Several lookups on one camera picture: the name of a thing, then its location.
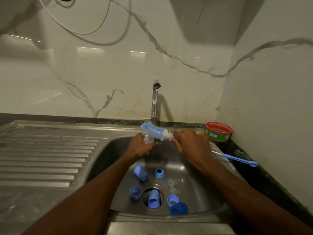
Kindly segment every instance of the black granite countertop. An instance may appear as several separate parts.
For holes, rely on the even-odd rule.
[[[44,115],[24,115],[24,114],[5,114],[0,113],[0,126],[10,123],[14,120],[32,120],[49,122],[69,122],[69,123],[94,123],[94,124],[118,124],[118,125],[141,125],[142,120],[120,120],[120,119],[99,119],[83,117],[62,117],[62,116],[44,116]],[[183,123],[183,122],[159,122],[163,127],[188,127],[205,128],[205,124]],[[253,160],[244,150],[242,150],[231,139],[228,142],[216,142],[223,153],[245,160]],[[302,206],[291,194],[288,193],[266,170],[261,166],[254,168],[247,164],[230,160],[237,171],[249,183],[251,187],[268,197],[277,205],[303,221],[313,228],[313,216]],[[244,225],[233,224],[234,231],[237,234],[251,234]]]

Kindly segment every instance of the person's left arm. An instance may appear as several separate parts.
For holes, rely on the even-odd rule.
[[[36,221],[23,235],[100,234],[127,170],[157,145],[145,144],[142,134],[137,134],[119,160]]]

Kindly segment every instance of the marble wall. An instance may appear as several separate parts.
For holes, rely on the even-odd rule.
[[[108,0],[42,0],[91,31]],[[162,121],[215,119],[245,0],[112,0],[90,35],[38,0],[1,0],[2,113],[142,119],[159,79]]]
[[[313,0],[247,0],[216,120],[313,211]]]

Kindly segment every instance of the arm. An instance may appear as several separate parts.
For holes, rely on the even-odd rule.
[[[35,222],[23,235],[100,234],[127,170],[155,146],[156,142],[145,144],[142,134],[137,134],[119,160]]]
[[[313,230],[227,170],[194,131],[174,132],[179,152],[221,191],[232,209],[260,234],[313,234]]]

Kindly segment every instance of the barcode sticker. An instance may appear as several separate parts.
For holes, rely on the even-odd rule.
[[[213,133],[211,133],[211,132],[210,132],[210,136],[211,136],[211,137],[214,137],[214,138],[217,138],[217,135],[216,135],[216,134],[213,134]]]

